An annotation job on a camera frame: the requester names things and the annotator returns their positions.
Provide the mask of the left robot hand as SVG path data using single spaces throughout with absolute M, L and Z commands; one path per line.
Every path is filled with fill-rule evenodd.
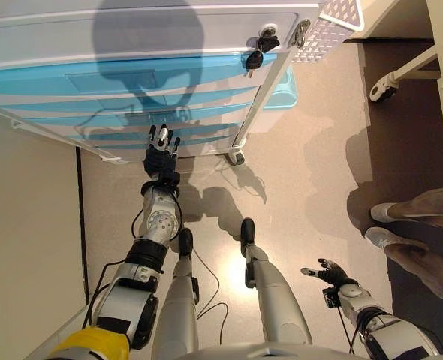
M 149 142 L 143 161 L 145 173 L 153 178 L 163 170 L 175 170 L 181 139 L 173 135 L 167 125 L 149 130 Z

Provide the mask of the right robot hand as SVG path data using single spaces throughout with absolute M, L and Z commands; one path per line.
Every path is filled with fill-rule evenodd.
M 340 287 L 348 279 L 346 272 L 336 262 L 330 259 L 319 258 L 318 263 L 321 265 L 321 269 L 303 267 L 300 269 L 301 274 L 321 279 L 335 287 Z

